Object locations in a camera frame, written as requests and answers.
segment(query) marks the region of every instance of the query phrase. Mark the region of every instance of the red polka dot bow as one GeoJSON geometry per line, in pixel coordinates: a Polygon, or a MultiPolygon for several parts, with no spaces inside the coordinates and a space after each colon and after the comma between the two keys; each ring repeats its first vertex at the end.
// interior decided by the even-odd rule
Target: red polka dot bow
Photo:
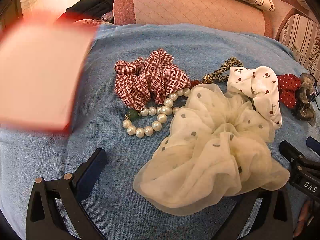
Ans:
{"type": "Polygon", "coordinates": [[[293,74],[277,76],[279,101],[290,109],[294,108],[297,103],[294,92],[301,86],[301,81],[293,74]]]}
{"type": "Polygon", "coordinates": [[[173,92],[191,86],[188,75],[172,63],[173,56],[163,49],[151,52],[143,60],[133,62],[119,60],[115,64],[115,93],[123,103],[133,109],[142,110],[150,100],[161,105],[173,92]]]}

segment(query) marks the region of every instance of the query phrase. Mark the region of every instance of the red bead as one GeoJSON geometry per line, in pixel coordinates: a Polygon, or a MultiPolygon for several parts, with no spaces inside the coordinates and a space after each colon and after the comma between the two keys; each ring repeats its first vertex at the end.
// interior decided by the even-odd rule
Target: red bead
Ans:
{"type": "Polygon", "coordinates": [[[199,84],[200,84],[199,80],[195,79],[191,82],[191,88],[193,88],[194,86],[199,85],[199,84]]]}

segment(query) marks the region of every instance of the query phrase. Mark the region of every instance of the blue tablecloth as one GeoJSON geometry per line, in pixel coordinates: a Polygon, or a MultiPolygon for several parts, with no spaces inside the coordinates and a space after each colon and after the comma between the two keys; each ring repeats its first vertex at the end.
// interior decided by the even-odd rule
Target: blue tablecloth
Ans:
{"type": "MultiPolygon", "coordinates": [[[[114,63],[147,57],[164,48],[174,63],[191,79],[201,79],[219,68],[231,56],[245,67],[270,66],[276,74],[306,72],[279,42],[255,34],[231,33],[196,25],[102,25],[87,57],[76,103],[73,132],[66,138],[43,133],[0,130],[0,209],[22,239],[34,179],[59,179],[74,172],[97,147],[109,152],[109,163],[83,206],[101,232],[113,240],[209,239],[223,224],[235,202],[223,198],[217,205],[187,216],[177,217],[157,210],[132,188],[138,170],[151,158],[160,141],[169,134],[169,122],[161,132],[142,139],[128,136],[122,127],[127,107],[113,92],[114,63]]],[[[226,91],[225,84],[219,84],[226,91]]],[[[289,167],[278,150],[288,140],[306,156],[317,160],[305,144],[308,136],[320,140],[319,123],[310,127],[297,121],[281,104],[282,128],[269,145],[273,157],[289,167]]],[[[137,121],[146,126],[154,117],[137,121]]],[[[294,223],[306,196],[287,186],[294,223]]],[[[63,211],[67,227],[76,235],[63,211]]],[[[243,230],[248,231],[254,213],[243,230]]]]}

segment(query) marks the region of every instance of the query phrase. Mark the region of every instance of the pearl bracelet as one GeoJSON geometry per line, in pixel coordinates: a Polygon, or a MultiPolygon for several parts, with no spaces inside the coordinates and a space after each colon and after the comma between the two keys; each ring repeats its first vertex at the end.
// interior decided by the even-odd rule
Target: pearl bracelet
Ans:
{"type": "Polygon", "coordinates": [[[190,95],[191,89],[184,88],[177,92],[168,95],[168,98],[164,100],[164,106],[159,106],[157,108],[150,106],[145,107],[141,111],[135,109],[129,109],[125,115],[125,120],[122,122],[122,126],[127,129],[129,135],[136,135],[138,138],[144,137],[144,135],[151,136],[154,131],[160,131],[162,129],[162,124],[167,122],[167,116],[170,114],[175,114],[179,107],[173,107],[173,102],[180,96],[188,97],[190,95]],[[157,114],[157,121],[154,121],[151,126],[146,126],[145,128],[136,128],[132,125],[132,121],[138,119],[140,116],[155,115],[157,114]]]}

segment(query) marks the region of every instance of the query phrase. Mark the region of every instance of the pearl bead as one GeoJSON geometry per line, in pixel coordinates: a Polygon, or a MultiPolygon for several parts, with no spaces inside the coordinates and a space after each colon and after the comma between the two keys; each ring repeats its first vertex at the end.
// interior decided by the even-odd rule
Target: pearl bead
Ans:
{"type": "Polygon", "coordinates": [[[138,138],[142,138],[142,137],[144,136],[144,130],[143,130],[143,128],[138,128],[138,129],[136,130],[136,136],[137,136],[138,138]]]}
{"type": "Polygon", "coordinates": [[[160,123],[165,123],[168,118],[165,114],[159,114],[158,117],[157,117],[157,120],[160,122],[160,123]]]}
{"type": "Polygon", "coordinates": [[[171,99],[172,101],[175,101],[178,99],[178,94],[176,92],[168,95],[168,98],[171,99]]]}
{"type": "Polygon", "coordinates": [[[153,115],[156,114],[156,112],[157,112],[157,110],[156,110],[155,107],[153,107],[153,106],[150,106],[150,107],[149,107],[149,109],[148,109],[149,115],[153,116],[153,115]]]}
{"type": "Polygon", "coordinates": [[[147,116],[148,115],[148,108],[143,108],[143,110],[141,110],[141,115],[142,116],[147,116]]]}
{"type": "Polygon", "coordinates": [[[190,95],[190,93],[191,93],[191,89],[190,88],[184,88],[183,89],[183,95],[185,97],[188,97],[190,95]]]}
{"type": "Polygon", "coordinates": [[[163,102],[163,104],[167,107],[172,107],[173,106],[173,100],[170,98],[166,98],[163,102]]]}
{"type": "Polygon", "coordinates": [[[135,134],[135,132],[136,132],[136,127],[134,126],[134,125],[130,125],[128,128],[127,128],[127,133],[129,134],[129,135],[134,135],[135,134]]]}
{"type": "Polygon", "coordinates": [[[176,112],[177,112],[179,109],[180,109],[180,108],[179,108],[179,107],[177,107],[177,106],[176,106],[176,107],[174,107],[174,108],[172,109],[172,113],[173,113],[173,114],[176,114],[176,112]]]}
{"type": "Polygon", "coordinates": [[[158,121],[154,121],[151,126],[155,131],[160,131],[162,128],[162,124],[158,121]]]}
{"type": "Polygon", "coordinates": [[[165,114],[165,115],[170,115],[170,114],[172,114],[172,108],[167,107],[167,106],[162,106],[161,113],[165,114]]]}
{"type": "Polygon", "coordinates": [[[144,128],[144,134],[147,136],[153,135],[153,128],[151,126],[146,126],[144,128]]]}
{"type": "Polygon", "coordinates": [[[161,114],[161,106],[158,106],[156,111],[157,111],[157,114],[161,114]]]}
{"type": "Polygon", "coordinates": [[[130,121],[130,120],[124,120],[123,122],[122,122],[122,126],[124,127],[124,128],[128,128],[130,125],[132,125],[132,122],[130,121]]]}
{"type": "Polygon", "coordinates": [[[178,94],[179,97],[183,96],[183,89],[179,89],[177,91],[177,94],[178,94]]]}

